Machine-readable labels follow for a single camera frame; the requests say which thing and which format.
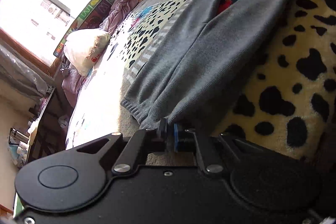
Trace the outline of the grey knit sweater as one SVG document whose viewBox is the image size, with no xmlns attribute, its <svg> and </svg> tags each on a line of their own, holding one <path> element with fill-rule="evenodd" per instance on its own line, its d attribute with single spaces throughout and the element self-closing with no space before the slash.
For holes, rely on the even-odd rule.
<svg viewBox="0 0 336 224">
<path fill-rule="evenodd" d="M 226 90 L 268 37 L 288 0 L 192 0 L 121 100 L 141 128 L 191 117 Z"/>
</svg>

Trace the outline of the dark cluttered desk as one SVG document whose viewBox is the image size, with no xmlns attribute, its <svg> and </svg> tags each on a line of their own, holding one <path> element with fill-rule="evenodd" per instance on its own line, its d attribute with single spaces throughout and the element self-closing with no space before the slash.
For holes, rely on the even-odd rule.
<svg viewBox="0 0 336 224">
<path fill-rule="evenodd" d="M 62 89 L 50 87 L 31 125 L 27 162 L 63 151 L 73 108 Z"/>
</svg>

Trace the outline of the beige cartoon mouse blanket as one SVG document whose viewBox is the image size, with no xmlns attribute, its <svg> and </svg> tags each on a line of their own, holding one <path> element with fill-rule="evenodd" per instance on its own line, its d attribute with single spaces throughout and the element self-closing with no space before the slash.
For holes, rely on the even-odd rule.
<svg viewBox="0 0 336 224">
<path fill-rule="evenodd" d="M 66 149 L 113 132 L 158 128 L 141 128 L 121 100 L 191 1 L 139 0 L 117 26 L 80 89 Z M 218 10 L 237 1 L 221 0 Z M 288 0 L 230 86 L 193 116 L 167 123 L 211 136 L 238 125 L 252 143 L 311 160 L 335 129 L 335 0 Z"/>
</svg>

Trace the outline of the purple crumpled quilt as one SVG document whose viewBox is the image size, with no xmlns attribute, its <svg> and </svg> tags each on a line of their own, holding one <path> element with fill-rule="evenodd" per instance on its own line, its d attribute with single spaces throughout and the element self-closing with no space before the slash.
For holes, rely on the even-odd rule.
<svg viewBox="0 0 336 224">
<path fill-rule="evenodd" d="M 108 16 L 102 21 L 99 29 L 114 33 L 117 26 L 127 17 L 127 15 L 137 6 L 139 0 L 115 0 Z M 85 77 L 81 76 L 78 70 L 67 61 L 62 65 L 62 89 L 71 107 L 75 107 L 78 93 L 85 81 Z"/>
</svg>

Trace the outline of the white plastic bag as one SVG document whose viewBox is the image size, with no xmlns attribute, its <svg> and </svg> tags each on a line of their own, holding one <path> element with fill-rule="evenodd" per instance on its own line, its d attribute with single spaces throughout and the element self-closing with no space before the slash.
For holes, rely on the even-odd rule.
<svg viewBox="0 0 336 224">
<path fill-rule="evenodd" d="M 63 52 L 81 76 L 86 77 L 110 41 L 110 34 L 100 29 L 83 29 L 70 33 Z"/>
</svg>

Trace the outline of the sheer window curtain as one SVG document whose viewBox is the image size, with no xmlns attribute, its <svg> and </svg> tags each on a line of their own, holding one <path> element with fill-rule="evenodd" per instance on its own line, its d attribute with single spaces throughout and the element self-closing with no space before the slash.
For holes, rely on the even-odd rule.
<svg viewBox="0 0 336 224">
<path fill-rule="evenodd" d="M 1 45 L 1 80 L 22 95 L 39 100 L 47 94 L 48 84 L 34 70 Z"/>
</svg>

